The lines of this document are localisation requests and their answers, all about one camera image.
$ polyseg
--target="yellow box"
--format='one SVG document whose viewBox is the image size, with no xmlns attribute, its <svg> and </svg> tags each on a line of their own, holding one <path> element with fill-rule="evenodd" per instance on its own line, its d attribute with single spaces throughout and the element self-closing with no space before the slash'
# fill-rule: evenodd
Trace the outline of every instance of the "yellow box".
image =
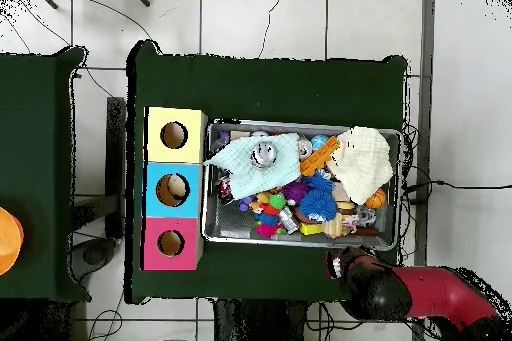
<svg viewBox="0 0 512 341">
<path fill-rule="evenodd" d="M 324 229 L 322 227 L 322 224 L 308 224 L 301 222 L 300 224 L 300 232 L 304 235 L 313 235 L 313 234 L 320 234 L 321 232 L 324 232 Z"/>
<path fill-rule="evenodd" d="M 203 112 L 166 107 L 148 107 L 146 110 L 150 162 L 203 163 L 207 123 Z"/>
</svg>

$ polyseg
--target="gray tray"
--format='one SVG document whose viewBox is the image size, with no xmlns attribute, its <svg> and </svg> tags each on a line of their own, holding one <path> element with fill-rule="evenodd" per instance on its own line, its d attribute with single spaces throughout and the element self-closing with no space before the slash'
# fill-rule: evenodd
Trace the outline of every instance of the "gray tray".
<svg viewBox="0 0 512 341">
<path fill-rule="evenodd" d="M 206 128 L 205 149 L 211 151 L 212 144 L 219 138 L 220 131 L 266 131 L 268 133 L 296 132 L 311 138 L 316 134 L 337 136 L 350 128 L 344 126 L 306 125 L 280 122 L 261 122 L 242 120 L 240 123 L 214 120 Z M 393 167 L 393 177 L 382 188 L 387 193 L 387 203 L 377 209 L 375 227 L 379 236 L 347 235 L 336 239 L 327 238 L 323 233 L 303 235 L 297 231 L 290 235 L 276 235 L 266 238 L 254 228 L 252 213 L 241 212 L 238 200 L 224 205 L 220 203 L 215 189 L 215 182 L 220 177 L 220 170 L 209 165 L 204 171 L 203 211 L 201 215 L 201 233 L 209 241 L 226 243 L 268 244 L 299 247 L 345 248 L 347 246 L 365 245 L 375 250 L 392 249 L 399 236 L 400 203 L 403 161 L 402 134 L 392 129 L 379 129 L 390 146 L 390 162 Z"/>
</svg>

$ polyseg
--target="green ball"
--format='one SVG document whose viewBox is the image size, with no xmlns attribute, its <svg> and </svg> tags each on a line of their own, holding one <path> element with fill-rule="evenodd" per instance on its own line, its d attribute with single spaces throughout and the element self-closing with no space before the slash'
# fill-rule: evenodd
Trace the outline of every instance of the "green ball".
<svg viewBox="0 0 512 341">
<path fill-rule="evenodd" d="M 276 209 L 282 209 L 286 205 L 286 199 L 282 193 L 271 195 L 268 202 Z"/>
</svg>

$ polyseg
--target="box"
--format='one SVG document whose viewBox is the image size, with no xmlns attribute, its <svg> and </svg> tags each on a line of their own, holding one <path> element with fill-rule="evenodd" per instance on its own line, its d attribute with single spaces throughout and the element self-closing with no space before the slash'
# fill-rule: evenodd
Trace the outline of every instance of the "box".
<svg viewBox="0 0 512 341">
<path fill-rule="evenodd" d="M 200 213 L 206 116 L 146 107 L 140 268 L 195 270 L 203 252 Z"/>
<path fill-rule="evenodd" d="M 307 125 L 279 122 L 261 122 L 243 120 L 239 124 L 213 121 L 206 129 L 205 144 L 208 148 L 219 138 L 220 131 L 266 131 L 272 133 L 291 133 L 306 135 L 311 138 L 317 134 L 338 136 L 349 130 L 343 126 Z M 219 169 L 208 166 L 203 181 L 203 212 L 201 233 L 209 241 L 226 243 L 265 244 L 299 247 L 345 248 L 347 246 L 367 246 L 375 250 L 390 250 L 395 247 L 399 237 L 400 197 L 402 185 L 403 138 L 399 131 L 379 129 L 390 146 L 390 162 L 393 177 L 383 186 L 387 194 L 387 203 L 376 210 L 375 227 L 378 236 L 347 235 L 335 239 L 327 238 L 323 233 L 303 235 L 300 230 L 289 235 L 279 235 L 276 239 L 261 236 L 253 229 L 254 218 L 251 212 L 241 212 L 238 201 L 223 205 L 214 188 L 219 178 Z"/>
</svg>

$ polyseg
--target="stacked boxes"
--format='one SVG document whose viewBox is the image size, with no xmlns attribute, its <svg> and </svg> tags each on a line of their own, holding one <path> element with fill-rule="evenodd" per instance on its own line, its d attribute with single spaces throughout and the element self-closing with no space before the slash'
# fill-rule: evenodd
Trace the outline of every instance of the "stacked boxes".
<svg viewBox="0 0 512 341">
<path fill-rule="evenodd" d="M 203 251 L 199 223 L 207 118 L 199 110 L 145 110 L 141 269 L 195 270 Z"/>
</svg>

